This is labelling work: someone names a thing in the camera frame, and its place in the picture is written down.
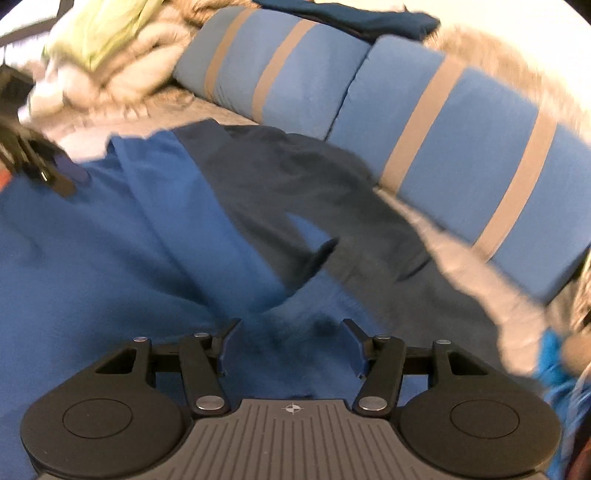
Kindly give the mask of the grey quilted bedspread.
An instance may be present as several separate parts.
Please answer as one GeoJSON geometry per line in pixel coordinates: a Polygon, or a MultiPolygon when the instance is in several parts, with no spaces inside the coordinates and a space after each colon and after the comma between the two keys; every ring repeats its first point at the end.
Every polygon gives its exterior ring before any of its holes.
{"type": "MultiPolygon", "coordinates": [[[[197,98],[190,91],[166,87],[131,106],[110,104],[88,112],[64,107],[36,126],[73,160],[86,161],[105,152],[112,134],[147,137],[160,129],[205,119],[223,125],[252,124],[252,120],[197,98]]],[[[377,187],[376,192],[417,230],[454,286],[475,298],[492,318],[499,330],[497,345],[503,365],[511,373],[533,376],[546,329],[545,308],[480,260],[464,242],[384,188],[377,187]]]]}

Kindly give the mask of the right blue striped cushion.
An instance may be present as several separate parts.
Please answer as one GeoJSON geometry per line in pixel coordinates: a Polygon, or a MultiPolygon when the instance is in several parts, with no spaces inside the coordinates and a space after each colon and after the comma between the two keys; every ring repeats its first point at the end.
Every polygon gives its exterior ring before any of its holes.
{"type": "Polygon", "coordinates": [[[465,61],[380,38],[329,141],[541,302],[589,248],[588,146],[465,61]]]}

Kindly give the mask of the blue striped cushion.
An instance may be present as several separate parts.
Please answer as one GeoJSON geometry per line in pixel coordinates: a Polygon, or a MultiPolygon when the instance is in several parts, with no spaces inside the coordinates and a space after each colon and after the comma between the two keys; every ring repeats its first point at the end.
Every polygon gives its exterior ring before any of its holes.
{"type": "Polygon", "coordinates": [[[380,38],[329,141],[541,302],[589,248],[588,146],[465,61],[380,38]]]}
{"type": "Polygon", "coordinates": [[[367,42],[322,23],[233,6],[202,26],[173,77],[257,124],[325,139],[369,50],[367,42]]]}

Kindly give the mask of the green fleece blanket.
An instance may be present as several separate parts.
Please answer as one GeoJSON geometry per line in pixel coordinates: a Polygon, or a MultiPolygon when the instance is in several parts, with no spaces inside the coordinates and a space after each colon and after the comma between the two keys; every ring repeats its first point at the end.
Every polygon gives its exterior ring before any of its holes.
{"type": "Polygon", "coordinates": [[[129,43],[162,4],[160,0],[75,1],[51,28],[42,54],[93,72],[129,43]]]}

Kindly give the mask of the dark blue folded garment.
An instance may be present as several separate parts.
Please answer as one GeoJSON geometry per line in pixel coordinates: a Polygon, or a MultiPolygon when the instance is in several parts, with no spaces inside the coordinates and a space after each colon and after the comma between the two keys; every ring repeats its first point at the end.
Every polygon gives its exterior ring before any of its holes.
{"type": "Polygon", "coordinates": [[[424,12],[369,11],[339,3],[315,3],[297,0],[260,0],[256,5],[266,10],[291,14],[329,25],[368,43],[383,35],[394,35],[413,41],[424,41],[436,32],[441,21],[424,12]]]}

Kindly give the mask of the left blue striped cushion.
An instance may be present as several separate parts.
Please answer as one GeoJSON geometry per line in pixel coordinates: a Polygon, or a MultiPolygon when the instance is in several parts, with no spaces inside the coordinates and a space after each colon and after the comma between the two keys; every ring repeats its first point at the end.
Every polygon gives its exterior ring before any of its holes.
{"type": "Polygon", "coordinates": [[[369,50],[367,42],[322,23],[233,6],[202,26],[173,77],[257,124],[325,139],[369,50]]]}

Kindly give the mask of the blue fleece jacket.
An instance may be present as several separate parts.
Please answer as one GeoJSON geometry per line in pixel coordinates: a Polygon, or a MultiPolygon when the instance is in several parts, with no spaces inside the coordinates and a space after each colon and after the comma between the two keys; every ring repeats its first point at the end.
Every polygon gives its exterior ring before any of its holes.
{"type": "Polygon", "coordinates": [[[238,319],[231,401],[352,400],[346,318],[501,366],[493,321],[349,152],[209,120],[114,137],[85,171],[70,198],[23,177],[1,193],[5,479],[33,474],[19,438],[27,407],[136,336],[168,342],[238,319]]]}

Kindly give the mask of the cream folded duvet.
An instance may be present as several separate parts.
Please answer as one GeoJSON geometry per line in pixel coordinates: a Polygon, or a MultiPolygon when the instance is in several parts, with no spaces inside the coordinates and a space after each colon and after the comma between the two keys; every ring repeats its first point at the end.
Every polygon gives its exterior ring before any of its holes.
{"type": "Polygon", "coordinates": [[[152,94],[171,77],[174,66],[197,30],[169,1],[135,37],[89,72],[66,60],[34,63],[35,86],[26,111],[31,119],[53,115],[69,106],[88,111],[105,105],[132,105],[152,94]]]}

